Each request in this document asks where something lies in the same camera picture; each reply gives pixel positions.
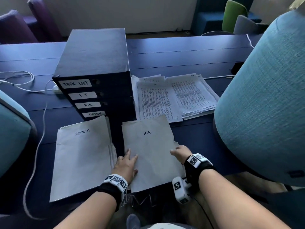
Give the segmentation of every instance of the forearm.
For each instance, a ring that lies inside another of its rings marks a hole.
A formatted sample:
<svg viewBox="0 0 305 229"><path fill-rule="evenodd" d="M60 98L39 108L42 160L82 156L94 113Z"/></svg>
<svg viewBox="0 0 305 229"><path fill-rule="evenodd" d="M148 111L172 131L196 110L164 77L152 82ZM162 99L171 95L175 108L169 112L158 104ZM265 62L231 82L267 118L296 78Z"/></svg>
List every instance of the forearm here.
<svg viewBox="0 0 305 229"><path fill-rule="evenodd" d="M215 170L203 170L199 187L219 228L289 228Z"/></svg>
<svg viewBox="0 0 305 229"><path fill-rule="evenodd" d="M103 229L116 209L116 200L109 194L95 192L54 229Z"/></svg>

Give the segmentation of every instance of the person's left hand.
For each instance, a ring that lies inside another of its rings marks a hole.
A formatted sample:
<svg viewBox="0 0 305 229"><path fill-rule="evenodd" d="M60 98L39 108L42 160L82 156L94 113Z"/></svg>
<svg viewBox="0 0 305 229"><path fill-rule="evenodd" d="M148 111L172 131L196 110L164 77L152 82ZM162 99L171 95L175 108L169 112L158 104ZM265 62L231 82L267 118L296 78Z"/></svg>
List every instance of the person's left hand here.
<svg viewBox="0 0 305 229"><path fill-rule="evenodd" d="M132 182L134 176L138 173L137 169L134 169L135 162L137 161L138 155L135 155L130 159L130 149L127 150L125 157L119 156L117 162L111 172L111 174L118 174L125 178L128 185Z"/></svg>

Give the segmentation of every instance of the black wrist strap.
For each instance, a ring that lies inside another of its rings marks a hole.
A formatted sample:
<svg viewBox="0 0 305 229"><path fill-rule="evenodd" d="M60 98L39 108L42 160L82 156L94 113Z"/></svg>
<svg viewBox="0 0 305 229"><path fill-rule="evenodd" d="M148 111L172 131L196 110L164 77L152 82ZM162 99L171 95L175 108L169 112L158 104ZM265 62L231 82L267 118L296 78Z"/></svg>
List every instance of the black wrist strap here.
<svg viewBox="0 0 305 229"><path fill-rule="evenodd" d="M190 162L188 162L189 158L190 158L190 156L188 156L188 158L185 160L185 163L184 163L186 179L190 184L192 184L192 186L198 187L199 186L199 176L200 176L201 172L205 169L214 169L214 170L216 170L216 169L208 161L201 162L199 164L199 166L197 168L195 168Z"/></svg>
<svg viewBox="0 0 305 229"><path fill-rule="evenodd" d="M98 187L98 192L104 192L107 194L110 194L114 199L116 200L116 209L117 212L119 210L119 207L121 205L121 191L114 185L110 183L104 183Z"/></svg>

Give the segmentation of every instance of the wristband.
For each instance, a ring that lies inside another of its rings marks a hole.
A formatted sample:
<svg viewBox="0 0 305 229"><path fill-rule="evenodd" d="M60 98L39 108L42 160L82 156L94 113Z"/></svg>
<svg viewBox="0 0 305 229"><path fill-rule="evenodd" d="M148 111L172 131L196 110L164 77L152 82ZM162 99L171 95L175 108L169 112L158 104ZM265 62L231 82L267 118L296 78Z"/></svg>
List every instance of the wristband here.
<svg viewBox="0 0 305 229"><path fill-rule="evenodd" d="M98 192L110 194L116 200L116 212L127 194L127 181L118 174L111 174L98 187Z"/></svg>
<svg viewBox="0 0 305 229"><path fill-rule="evenodd" d="M201 154L190 155L184 163L186 179L192 186L199 186L199 176L205 169L215 169L213 164Z"/></svg>

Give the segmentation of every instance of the table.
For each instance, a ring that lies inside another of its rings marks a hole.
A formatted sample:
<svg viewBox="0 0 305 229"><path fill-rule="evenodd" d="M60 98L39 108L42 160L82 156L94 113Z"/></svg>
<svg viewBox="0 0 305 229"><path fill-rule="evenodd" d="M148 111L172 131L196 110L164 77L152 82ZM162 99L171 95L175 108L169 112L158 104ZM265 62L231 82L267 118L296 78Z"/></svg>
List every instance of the table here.
<svg viewBox="0 0 305 229"><path fill-rule="evenodd" d="M256 45L261 35L250 36ZM52 78L66 42L0 45L0 71L28 71L35 75L32 84L23 88L42 90ZM245 61L253 50L246 35L221 35L181 38L152 38L127 40L131 73L137 77L164 75L165 77L189 73L203 77L230 75L235 62ZM9 79L21 83L28 77ZM207 83L221 96L231 79L209 79ZM42 115L46 101L46 134L38 150L37 170L28 188L27 204L33 211L51 206L49 203L57 130L66 125L82 122L82 118L64 96L28 93L10 85L1 84L0 89L23 106L42 135ZM244 171L239 161L223 151L216 143L212 131L213 115L206 115L184 122L171 123L175 140L186 145L193 153L206 156L222 175ZM124 153L121 125L112 122L111 132L117 155ZM19 170L20 180L13 188L0 195L0 213L21 212L22 194L33 169L33 155L29 155L27 168ZM86 199L90 191L60 200L55 204Z"/></svg>

